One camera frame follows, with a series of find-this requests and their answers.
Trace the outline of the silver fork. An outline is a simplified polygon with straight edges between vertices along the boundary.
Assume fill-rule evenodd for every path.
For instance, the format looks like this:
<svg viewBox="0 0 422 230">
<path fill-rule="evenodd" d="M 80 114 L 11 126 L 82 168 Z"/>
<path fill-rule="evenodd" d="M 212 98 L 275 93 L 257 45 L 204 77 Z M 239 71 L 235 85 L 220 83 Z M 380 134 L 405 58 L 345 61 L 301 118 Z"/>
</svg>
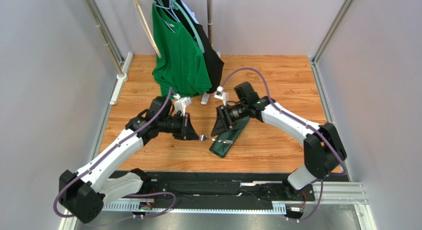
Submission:
<svg viewBox="0 0 422 230">
<path fill-rule="evenodd" d="M 200 141 L 212 141 L 212 142 L 219 142 L 223 144 L 233 144 L 234 142 L 231 140 L 224 140 L 224 139 L 215 139 L 215 138 L 208 138 L 205 135 L 201 134 L 199 135 Z"/>
</svg>

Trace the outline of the dark green cloth napkin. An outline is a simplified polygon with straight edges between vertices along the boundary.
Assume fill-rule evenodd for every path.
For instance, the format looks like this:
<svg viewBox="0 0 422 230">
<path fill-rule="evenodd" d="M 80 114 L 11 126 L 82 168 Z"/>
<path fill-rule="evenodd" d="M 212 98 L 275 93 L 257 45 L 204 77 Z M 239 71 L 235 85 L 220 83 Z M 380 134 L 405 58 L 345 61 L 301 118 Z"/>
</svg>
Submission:
<svg viewBox="0 0 422 230">
<path fill-rule="evenodd" d="M 232 143 L 227 144 L 222 142 L 214 142 L 210 146 L 209 151 L 220 158 L 225 158 L 231 147 L 234 145 L 234 142 L 238 139 L 238 137 L 245 129 L 249 121 L 250 118 L 245 117 L 238 121 L 232 130 L 222 133 L 217 137 L 218 139 L 232 141 Z"/>
</svg>

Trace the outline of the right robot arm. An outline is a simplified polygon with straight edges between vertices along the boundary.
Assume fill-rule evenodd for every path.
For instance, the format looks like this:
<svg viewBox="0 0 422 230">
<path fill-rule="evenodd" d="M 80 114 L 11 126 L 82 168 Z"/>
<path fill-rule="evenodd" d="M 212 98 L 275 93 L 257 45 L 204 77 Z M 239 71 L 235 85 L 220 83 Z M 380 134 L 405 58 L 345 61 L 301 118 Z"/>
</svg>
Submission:
<svg viewBox="0 0 422 230">
<path fill-rule="evenodd" d="M 298 194 L 316 180 L 324 180 L 337 166 L 345 169 L 347 154 L 336 127 L 309 121 L 277 103 L 270 95 L 259 97 L 249 82 L 237 85 L 238 101 L 229 104 L 228 93 L 219 86 L 215 98 L 223 104 L 216 108 L 216 122 L 211 132 L 218 136 L 233 130 L 240 120 L 249 117 L 274 126 L 293 137 L 304 148 L 304 163 L 282 182 L 282 193 L 287 197 Z"/>
</svg>

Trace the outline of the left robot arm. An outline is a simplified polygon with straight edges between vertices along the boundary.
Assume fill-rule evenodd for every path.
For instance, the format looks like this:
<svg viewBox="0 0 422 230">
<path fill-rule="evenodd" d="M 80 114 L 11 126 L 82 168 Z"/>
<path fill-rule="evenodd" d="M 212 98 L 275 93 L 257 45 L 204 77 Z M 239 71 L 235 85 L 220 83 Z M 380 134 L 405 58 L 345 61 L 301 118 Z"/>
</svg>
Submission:
<svg viewBox="0 0 422 230">
<path fill-rule="evenodd" d="M 186 107 L 189 97 L 156 97 L 149 109 L 143 110 L 129 120 L 118 137 L 96 158 L 75 172 L 64 171 L 59 177 L 59 193 L 53 209 L 58 216 L 65 217 L 57 209 L 60 204 L 84 224 L 93 221 L 103 207 L 119 198 L 141 193 L 147 196 L 149 190 L 143 185 L 150 177 L 140 169 L 133 169 L 123 177 L 110 180 L 109 177 L 132 154 L 159 133 L 170 133 L 177 140 L 200 140 L 190 122 Z"/>
</svg>

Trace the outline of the white clothes rack base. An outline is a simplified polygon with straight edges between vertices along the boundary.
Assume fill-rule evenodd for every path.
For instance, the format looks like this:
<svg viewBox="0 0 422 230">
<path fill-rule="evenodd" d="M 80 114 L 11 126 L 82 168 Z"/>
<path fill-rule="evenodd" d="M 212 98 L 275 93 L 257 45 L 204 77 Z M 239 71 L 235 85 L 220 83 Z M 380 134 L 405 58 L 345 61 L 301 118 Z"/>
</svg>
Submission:
<svg viewBox="0 0 422 230">
<path fill-rule="evenodd" d="M 217 55 L 219 56 L 219 58 L 221 58 L 221 52 L 220 51 L 217 51 L 216 52 L 217 53 Z M 209 99 L 210 99 L 210 94 L 208 94 L 208 93 L 203 93 L 203 95 L 202 95 L 202 99 L 201 99 L 201 105 L 207 105 L 208 104 L 208 102 L 209 102 Z"/>
</svg>

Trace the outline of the black t-shirt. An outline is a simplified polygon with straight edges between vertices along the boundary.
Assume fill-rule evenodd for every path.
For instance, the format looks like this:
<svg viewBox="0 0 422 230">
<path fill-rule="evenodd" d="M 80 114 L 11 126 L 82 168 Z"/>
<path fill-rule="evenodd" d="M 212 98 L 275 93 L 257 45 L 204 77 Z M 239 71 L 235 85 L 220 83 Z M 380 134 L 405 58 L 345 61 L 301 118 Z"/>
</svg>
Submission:
<svg viewBox="0 0 422 230">
<path fill-rule="evenodd" d="M 221 60 L 221 58 L 219 58 L 216 51 L 212 48 L 205 32 L 203 38 L 205 42 L 205 53 L 203 54 L 203 58 L 205 60 L 205 65 L 208 72 L 206 77 L 211 82 L 211 87 L 208 91 L 206 91 L 206 93 L 211 94 L 216 91 L 220 84 L 224 62 Z"/>
</svg>

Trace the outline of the green t-shirt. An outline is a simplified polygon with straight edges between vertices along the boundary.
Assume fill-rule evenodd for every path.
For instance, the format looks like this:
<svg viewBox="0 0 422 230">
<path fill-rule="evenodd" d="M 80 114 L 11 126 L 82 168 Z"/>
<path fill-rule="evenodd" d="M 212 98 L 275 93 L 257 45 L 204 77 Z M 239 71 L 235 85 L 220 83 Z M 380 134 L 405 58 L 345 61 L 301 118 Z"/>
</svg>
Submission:
<svg viewBox="0 0 422 230">
<path fill-rule="evenodd" d="M 156 57 L 154 80 L 163 96 L 169 88 L 181 97 L 194 97 L 211 88 L 201 49 L 181 22 L 174 21 L 163 8 L 152 5 L 154 40 L 161 54 Z"/>
</svg>

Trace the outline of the metal rack pole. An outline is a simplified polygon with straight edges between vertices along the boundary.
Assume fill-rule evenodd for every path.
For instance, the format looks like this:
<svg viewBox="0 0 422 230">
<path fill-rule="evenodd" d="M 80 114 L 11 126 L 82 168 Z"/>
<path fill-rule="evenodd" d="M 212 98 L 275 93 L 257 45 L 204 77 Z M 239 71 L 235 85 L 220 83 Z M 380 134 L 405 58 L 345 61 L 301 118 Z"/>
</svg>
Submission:
<svg viewBox="0 0 422 230">
<path fill-rule="evenodd" d="M 208 36 L 211 46 L 213 46 L 213 14 L 212 14 L 212 0 L 207 0 L 207 15 L 208 15 Z"/>
</svg>

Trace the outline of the teal clothes hanger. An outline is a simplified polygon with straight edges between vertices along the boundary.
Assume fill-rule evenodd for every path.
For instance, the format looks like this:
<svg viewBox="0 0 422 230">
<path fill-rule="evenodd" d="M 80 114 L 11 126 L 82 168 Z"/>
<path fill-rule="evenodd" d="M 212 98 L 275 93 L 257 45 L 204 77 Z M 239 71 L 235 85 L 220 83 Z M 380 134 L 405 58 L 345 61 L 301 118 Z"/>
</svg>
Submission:
<svg viewBox="0 0 422 230">
<path fill-rule="evenodd" d="M 155 0 L 157 7 L 162 8 L 173 20 L 181 22 L 198 44 L 202 54 L 205 53 L 204 30 L 194 18 L 193 13 L 183 0 Z"/>
</svg>

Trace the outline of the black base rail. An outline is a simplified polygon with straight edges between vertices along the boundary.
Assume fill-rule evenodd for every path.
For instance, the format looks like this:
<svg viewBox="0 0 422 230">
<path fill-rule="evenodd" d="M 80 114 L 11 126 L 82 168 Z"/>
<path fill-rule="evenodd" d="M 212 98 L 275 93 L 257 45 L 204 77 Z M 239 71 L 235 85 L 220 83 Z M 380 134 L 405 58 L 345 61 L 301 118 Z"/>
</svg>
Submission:
<svg viewBox="0 0 422 230">
<path fill-rule="evenodd" d="M 147 172 L 150 181 L 140 193 L 168 191 L 176 195 L 175 209 L 271 210 L 274 201 L 302 205 L 317 197 L 309 184 L 293 195 L 282 188 L 287 173 Z"/>
</svg>

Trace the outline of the white corner pole bracket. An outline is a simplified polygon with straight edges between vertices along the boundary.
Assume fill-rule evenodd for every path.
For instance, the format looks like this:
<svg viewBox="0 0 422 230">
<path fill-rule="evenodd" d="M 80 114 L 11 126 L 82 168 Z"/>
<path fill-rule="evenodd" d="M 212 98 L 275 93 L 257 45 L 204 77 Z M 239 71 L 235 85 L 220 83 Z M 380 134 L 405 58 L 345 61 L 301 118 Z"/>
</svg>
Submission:
<svg viewBox="0 0 422 230">
<path fill-rule="evenodd" d="M 118 74 L 116 76 L 115 88 L 113 90 L 112 96 L 109 101 L 110 105 L 116 105 L 118 103 L 119 97 L 123 90 L 123 86 L 125 82 L 128 81 L 129 79 L 128 72 L 129 72 L 131 63 L 133 61 L 133 58 L 134 58 L 134 53 L 128 52 L 127 57 L 122 67 L 118 70 Z"/>
</svg>

